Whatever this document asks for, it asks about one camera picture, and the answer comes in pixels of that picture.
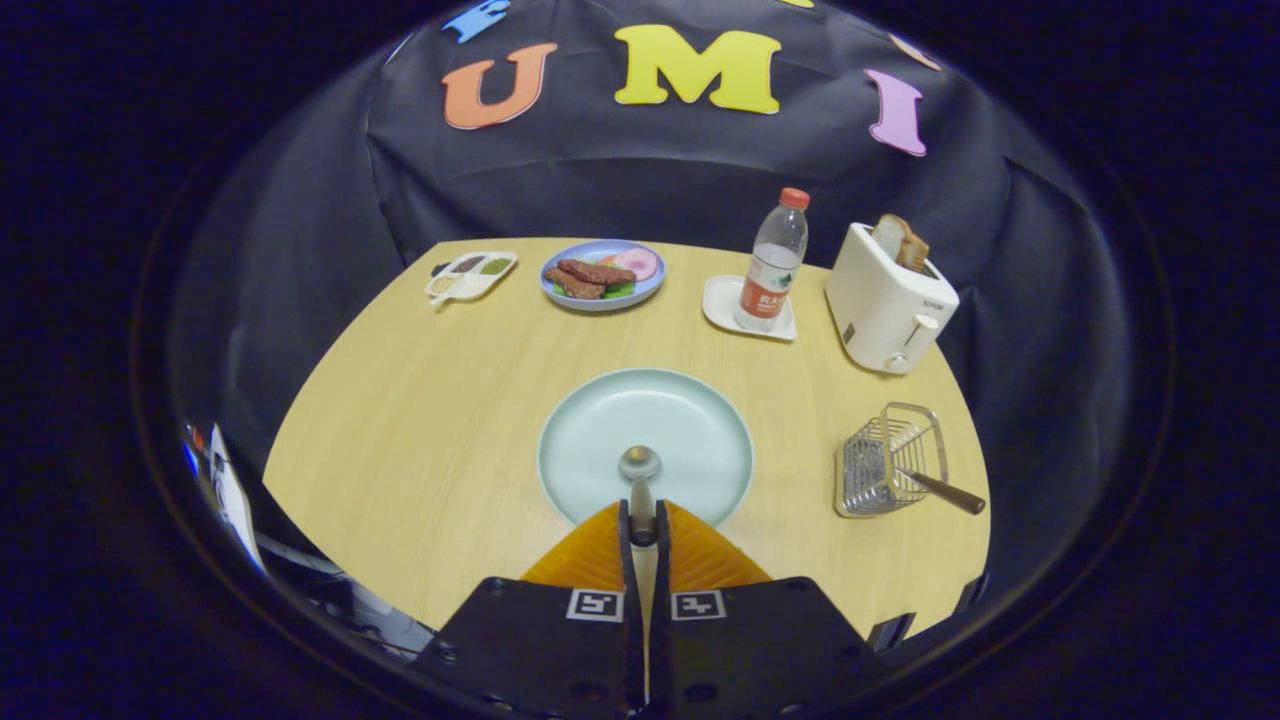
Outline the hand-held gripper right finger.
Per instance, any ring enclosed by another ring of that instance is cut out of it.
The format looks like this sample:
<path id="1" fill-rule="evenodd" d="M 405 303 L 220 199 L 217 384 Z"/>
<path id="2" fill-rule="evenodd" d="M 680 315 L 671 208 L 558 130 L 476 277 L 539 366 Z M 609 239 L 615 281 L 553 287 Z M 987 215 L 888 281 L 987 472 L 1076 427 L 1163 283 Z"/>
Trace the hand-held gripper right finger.
<path id="1" fill-rule="evenodd" d="M 860 706 L 881 659 L 813 579 L 768 577 L 668 500 L 655 521 L 655 717 L 823 719 Z"/>

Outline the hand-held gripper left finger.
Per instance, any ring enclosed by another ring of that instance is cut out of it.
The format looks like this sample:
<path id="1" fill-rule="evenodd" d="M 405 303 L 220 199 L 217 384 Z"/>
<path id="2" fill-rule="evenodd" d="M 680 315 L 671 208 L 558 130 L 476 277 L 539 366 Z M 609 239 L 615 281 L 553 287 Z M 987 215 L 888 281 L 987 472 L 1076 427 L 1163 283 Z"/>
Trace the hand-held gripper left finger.
<path id="1" fill-rule="evenodd" d="M 622 500 L 520 579 L 483 579 L 415 667 L 506 717 L 628 719 L 645 702 L 643 639 Z"/>

